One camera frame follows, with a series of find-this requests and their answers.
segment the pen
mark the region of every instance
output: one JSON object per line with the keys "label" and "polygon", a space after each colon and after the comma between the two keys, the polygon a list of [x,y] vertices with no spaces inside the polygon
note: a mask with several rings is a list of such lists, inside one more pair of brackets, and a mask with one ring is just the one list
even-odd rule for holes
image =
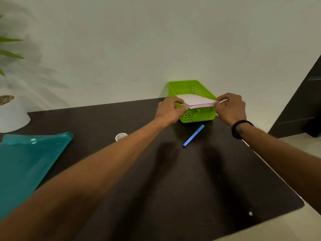
{"label": "pen", "polygon": [[193,135],[183,144],[183,147],[187,146],[187,144],[204,128],[204,125],[202,124],[198,130],[193,133]]}

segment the flower pot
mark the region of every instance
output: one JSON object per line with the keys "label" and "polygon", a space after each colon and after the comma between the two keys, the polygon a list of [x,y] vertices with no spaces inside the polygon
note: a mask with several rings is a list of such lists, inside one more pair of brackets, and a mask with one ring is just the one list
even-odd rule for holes
{"label": "flower pot", "polygon": [[14,96],[0,96],[0,133],[8,133],[26,126],[29,115]]}

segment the green plastic basket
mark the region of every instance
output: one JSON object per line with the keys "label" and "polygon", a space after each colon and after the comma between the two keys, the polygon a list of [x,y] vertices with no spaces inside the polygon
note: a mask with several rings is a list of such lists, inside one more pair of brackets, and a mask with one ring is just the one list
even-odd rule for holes
{"label": "green plastic basket", "polygon": [[[185,80],[185,81],[172,81],[168,82],[168,96],[178,96],[181,94],[195,94],[202,97],[206,97],[212,100],[216,100],[216,97],[209,92],[199,81],[197,80]],[[182,123],[200,122],[213,120],[216,116],[214,107],[203,107],[189,109],[181,118]]]}

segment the floor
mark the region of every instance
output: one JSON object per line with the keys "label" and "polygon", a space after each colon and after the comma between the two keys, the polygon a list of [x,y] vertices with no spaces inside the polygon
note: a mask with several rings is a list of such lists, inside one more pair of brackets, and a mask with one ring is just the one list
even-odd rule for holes
{"label": "floor", "polygon": [[[313,138],[307,134],[299,134],[281,140],[321,158],[321,137]],[[217,241],[317,241],[320,237],[321,215],[305,202],[302,209],[217,239]]]}

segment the white pot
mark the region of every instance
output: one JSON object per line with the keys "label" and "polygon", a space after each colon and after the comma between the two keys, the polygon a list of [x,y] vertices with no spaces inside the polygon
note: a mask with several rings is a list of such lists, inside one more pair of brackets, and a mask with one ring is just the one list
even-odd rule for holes
{"label": "white pot", "polygon": [[0,106],[0,133],[8,133],[26,126],[30,122],[29,115],[19,103],[17,97]]}

